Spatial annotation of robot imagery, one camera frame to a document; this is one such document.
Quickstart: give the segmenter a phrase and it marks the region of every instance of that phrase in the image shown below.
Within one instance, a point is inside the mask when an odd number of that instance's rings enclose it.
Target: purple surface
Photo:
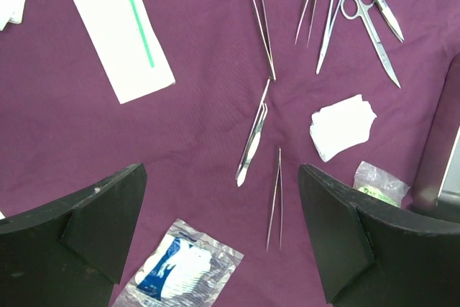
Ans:
[[[246,183],[236,167],[268,75],[250,0],[144,0],[175,86],[120,105],[72,0],[27,0],[0,32],[0,210],[10,216],[143,162],[147,191],[118,294],[177,217],[243,252],[215,306],[324,306],[295,177],[308,162],[351,184],[366,160],[413,182],[449,63],[460,51],[459,0],[387,0],[400,44],[371,16],[402,84],[380,65],[359,20],[340,14],[319,76],[329,0],[310,48],[298,45],[303,0],[265,0],[278,81]],[[362,93],[371,139],[322,163],[308,129],[322,106]],[[265,252],[276,147],[283,150],[282,250]]]

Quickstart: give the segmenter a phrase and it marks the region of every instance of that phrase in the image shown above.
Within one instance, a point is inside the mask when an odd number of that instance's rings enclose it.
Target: small plastic bag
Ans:
[[[243,255],[178,219],[113,307],[209,307]]]
[[[367,162],[359,165],[354,175],[353,188],[398,208],[409,191],[405,183]]]

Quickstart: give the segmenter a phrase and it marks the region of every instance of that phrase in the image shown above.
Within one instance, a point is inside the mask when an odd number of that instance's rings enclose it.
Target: maroon fabric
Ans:
[[[299,164],[351,184],[366,160],[413,182],[451,59],[459,0],[387,0],[400,44],[371,16],[402,84],[386,76],[360,20],[339,14],[315,74],[329,0],[318,0],[297,46],[303,0],[265,0],[278,81],[246,183],[236,167],[268,76],[250,0],[144,0],[177,83],[120,105],[72,0],[27,0],[24,21],[0,32],[0,210],[26,211],[134,162],[147,191],[117,295],[178,217],[245,254],[215,306],[324,306],[296,186]],[[362,93],[378,115],[370,140],[322,163],[311,114]],[[285,228],[265,252],[277,146]]]

